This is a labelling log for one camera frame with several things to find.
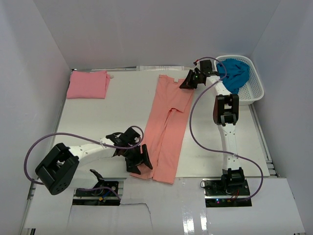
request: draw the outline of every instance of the blue garment in basket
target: blue garment in basket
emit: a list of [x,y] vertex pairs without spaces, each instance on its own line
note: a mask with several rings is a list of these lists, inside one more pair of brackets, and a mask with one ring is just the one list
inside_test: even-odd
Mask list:
[[[238,94],[239,88],[249,80],[250,66],[236,59],[226,59],[222,63],[227,70],[227,76],[223,79],[224,86],[232,94]],[[225,70],[220,63],[217,64],[217,71],[220,77],[225,75]]]

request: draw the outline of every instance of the pink pants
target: pink pants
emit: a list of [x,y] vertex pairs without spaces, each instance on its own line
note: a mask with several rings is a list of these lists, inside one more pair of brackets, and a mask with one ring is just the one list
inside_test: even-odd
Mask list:
[[179,88],[183,80],[159,76],[142,143],[147,144],[153,170],[142,164],[138,167],[141,175],[132,176],[174,183],[193,98],[193,90]]

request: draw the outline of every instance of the white laundry basket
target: white laundry basket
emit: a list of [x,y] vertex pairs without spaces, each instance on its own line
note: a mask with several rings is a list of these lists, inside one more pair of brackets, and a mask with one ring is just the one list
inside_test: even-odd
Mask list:
[[239,105],[249,105],[252,104],[254,101],[261,99],[264,96],[264,90],[262,83],[260,81],[259,75],[252,63],[252,61],[244,56],[241,55],[222,55],[217,57],[216,59],[220,61],[224,61],[226,59],[236,59],[245,62],[250,66],[250,77],[247,83],[239,88]]

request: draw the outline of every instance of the pink garment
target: pink garment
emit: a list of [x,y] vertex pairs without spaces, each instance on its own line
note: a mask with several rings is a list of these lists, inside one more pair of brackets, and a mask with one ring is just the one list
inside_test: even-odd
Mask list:
[[67,99],[96,98],[104,99],[110,83],[107,71],[73,71],[67,91]]
[[174,183],[194,92],[180,89],[183,81],[159,76],[142,143],[147,144],[153,170],[142,164],[138,166],[141,175],[132,176]]

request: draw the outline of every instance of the gray wall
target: gray wall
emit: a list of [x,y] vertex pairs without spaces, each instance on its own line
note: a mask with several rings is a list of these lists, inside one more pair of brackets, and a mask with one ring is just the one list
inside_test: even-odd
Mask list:
[[278,173],[313,234],[313,2],[283,0],[253,54],[265,96],[255,104]]
[[[0,234],[17,235],[30,187],[24,157],[53,131],[70,70],[32,0],[0,0],[0,32]],[[47,143],[31,156],[33,176]]]
[[72,69],[251,55],[279,1],[34,0]]

